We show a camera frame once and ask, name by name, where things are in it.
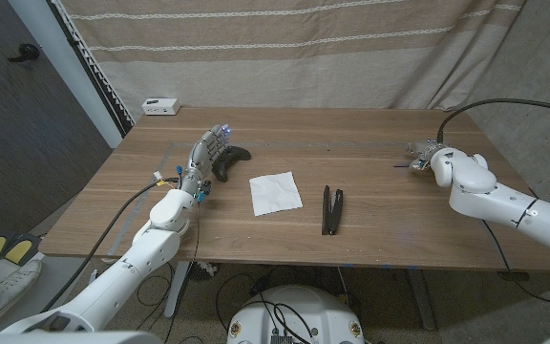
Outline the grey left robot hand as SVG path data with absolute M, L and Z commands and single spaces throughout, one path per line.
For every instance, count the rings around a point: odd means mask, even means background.
M 180 177 L 180 190 L 193 197 L 199 193 L 201 184 L 210 173 L 214 161 L 229 146 L 229 134 L 230 128 L 227 124 L 224 126 L 216 124 L 195 143 Z

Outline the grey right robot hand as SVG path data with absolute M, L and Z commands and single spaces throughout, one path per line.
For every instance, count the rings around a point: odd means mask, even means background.
M 409 168 L 427 170 L 431 166 L 433 155 L 442 148 L 443 145 L 436 140 L 409 142 L 406 145 L 406 151 L 414 156 L 414 160 L 410 162 Z

